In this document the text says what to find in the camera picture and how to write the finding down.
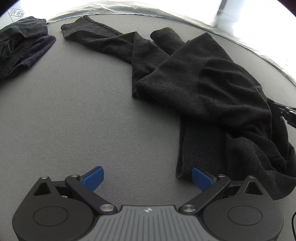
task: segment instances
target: textured gray surface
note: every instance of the textured gray surface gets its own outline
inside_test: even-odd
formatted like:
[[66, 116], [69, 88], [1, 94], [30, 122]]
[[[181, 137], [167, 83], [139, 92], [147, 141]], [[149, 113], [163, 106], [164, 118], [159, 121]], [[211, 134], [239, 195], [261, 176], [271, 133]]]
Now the textured gray surface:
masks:
[[115, 215], [99, 218], [79, 241], [218, 241], [194, 216], [174, 206], [123, 206]]
[[[173, 28], [187, 41], [204, 30], [173, 20], [136, 15], [97, 15], [92, 19], [123, 33]], [[15, 241], [14, 211], [43, 175], [60, 180], [96, 165], [105, 169], [96, 190], [119, 206], [180, 204], [198, 192], [175, 178], [179, 116], [131, 97], [131, 66], [63, 38], [26, 73], [0, 87], [0, 240]], [[248, 70], [266, 95], [296, 106], [296, 89], [270, 64], [222, 37], [214, 39]], [[291, 143], [296, 130], [289, 127]], [[292, 240], [291, 216], [296, 191], [277, 203], [285, 217], [279, 241]]]

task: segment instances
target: gray table surface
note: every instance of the gray table surface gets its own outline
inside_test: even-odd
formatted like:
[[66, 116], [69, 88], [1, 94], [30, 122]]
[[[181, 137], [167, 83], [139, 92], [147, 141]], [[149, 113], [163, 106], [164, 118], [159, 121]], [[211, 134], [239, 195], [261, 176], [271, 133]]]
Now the gray table surface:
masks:
[[[137, 15], [94, 15], [120, 32], [149, 39], [171, 27], [187, 41], [205, 31], [186, 23]], [[48, 25], [57, 41], [27, 72], [0, 87], [0, 240], [17, 240], [11, 220], [36, 180], [105, 170], [96, 190], [121, 204], [180, 204], [200, 191], [176, 179], [179, 115], [131, 97], [131, 65], [67, 41], [61, 25]], [[276, 102], [296, 106], [296, 88], [251, 51], [211, 34], [237, 64], [248, 70]], [[296, 130], [288, 127], [296, 145]], [[282, 200], [285, 223], [278, 241], [293, 240], [296, 191]]]

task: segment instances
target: clothing pile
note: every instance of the clothing pile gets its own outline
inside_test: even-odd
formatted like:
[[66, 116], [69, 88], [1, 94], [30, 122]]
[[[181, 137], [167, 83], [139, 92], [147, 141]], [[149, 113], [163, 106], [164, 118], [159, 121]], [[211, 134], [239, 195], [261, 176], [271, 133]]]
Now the clothing pile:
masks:
[[296, 185], [296, 155], [280, 113], [261, 85], [204, 33], [187, 43], [170, 28], [142, 38], [84, 16], [64, 37], [132, 65], [132, 95], [181, 114], [177, 177], [196, 165], [232, 180], [253, 175], [273, 199]]
[[27, 17], [0, 30], [0, 80], [31, 68], [56, 38], [47, 35], [45, 19]]

